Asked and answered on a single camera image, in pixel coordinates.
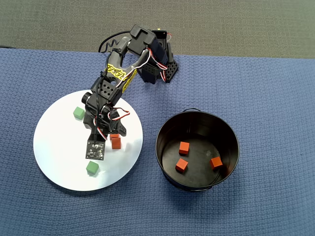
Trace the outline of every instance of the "black cable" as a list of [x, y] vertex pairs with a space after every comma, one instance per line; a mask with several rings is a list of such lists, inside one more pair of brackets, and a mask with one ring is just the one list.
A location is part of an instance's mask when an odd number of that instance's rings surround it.
[[[107, 58], [106, 58], [106, 66], [105, 66], [105, 75], [107, 74], [107, 69], [108, 69], [108, 60], [110, 55], [112, 55], [112, 53], [110, 53]], [[103, 81], [102, 79], [100, 79], [97, 82], [96, 85], [96, 121], [95, 121], [95, 127], [94, 127], [94, 145], [96, 144], [96, 136], [97, 136], [97, 127], [98, 127], [98, 117], [99, 117], [99, 100], [98, 100], [98, 86], [100, 84], [100, 82]]]
[[115, 37], [115, 36], [117, 36], [117, 35], [123, 34], [123, 33], [130, 33], [130, 31], [129, 31], [129, 30], [121, 31], [121, 32], [119, 32], [119, 33], [113, 34], [112, 36], [109, 36], [108, 38], [106, 38], [106, 39], [100, 44], [100, 46], [99, 46], [99, 48], [98, 48], [98, 52], [100, 53], [100, 50], [102, 49], [104, 43], [106, 43], [109, 39], [111, 39], [111, 38], [113, 38], [113, 37]]
[[0, 45], [0, 48], [14, 48], [14, 47], [11, 47], [11, 46], [5, 46], [5, 45]]
[[119, 44], [119, 41], [117, 41], [116, 39], [113, 39], [112, 42], [106, 43], [106, 45], [105, 45], [105, 50], [104, 50], [103, 52], [101, 52], [101, 53], [106, 53], [106, 52], [107, 52], [107, 48], [113, 47], [114, 44], [118, 45], [118, 44]]

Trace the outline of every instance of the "red cube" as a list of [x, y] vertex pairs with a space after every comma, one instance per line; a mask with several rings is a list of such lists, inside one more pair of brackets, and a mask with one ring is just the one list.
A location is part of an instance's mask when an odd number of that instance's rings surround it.
[[179, 154], [187, 155], [189, 151], [189, 143], [181, 142], [179, 146]]
[[121, 149], [122, 142], [120, 138], [112, 138], [112, 149]]
[[221, 166], [223, 166], [222, 162], [221, 162], [221, 158], [219, 156], [212, 158], [210, 160], [210, 165], [212, 167], [212, 170], [219, 168]]
[[183, 173], [187, 168], [187, 165], [188, 162], [180, 158], [175, 166], [175, 169], [178, 170], [180, 173]]

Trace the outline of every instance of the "circuit board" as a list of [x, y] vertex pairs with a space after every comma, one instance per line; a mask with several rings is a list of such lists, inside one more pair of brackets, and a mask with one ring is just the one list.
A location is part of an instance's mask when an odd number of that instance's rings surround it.
[[93, 141], [88, 141], [86, 159], [104, 160], [105, 142], [96, 141], [95, 145]]

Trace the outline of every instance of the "green cube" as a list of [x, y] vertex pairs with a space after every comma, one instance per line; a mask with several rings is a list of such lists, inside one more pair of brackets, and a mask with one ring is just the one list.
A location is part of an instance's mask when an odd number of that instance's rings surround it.
[[84, 114], [85, 114], [85, 111], [79, 107], [77, 107], [73, 112], [74, 117], [76, 117], [77, 119], [83, 119]]
[[98, 164], [93, 162], [93, 161], [90, 161], [88, 166], [87, 166], [87, 171], [92, 173], [92, 174], [95, 174], [98, 170]]

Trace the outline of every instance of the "bucket handle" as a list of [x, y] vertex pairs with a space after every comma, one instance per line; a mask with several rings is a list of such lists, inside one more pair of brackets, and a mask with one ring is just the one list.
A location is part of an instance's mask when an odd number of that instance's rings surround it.
[[188, 110], [197, 110], [197, 111], [201, 112], [201, 110], [199, 110], [199, 109], [197, 109], [197, 108], [194, 108], [194, 107], [185, 109], [185, 110], [183, 110], [182, 112], [186, 112], [186, 111], [188, 111]]

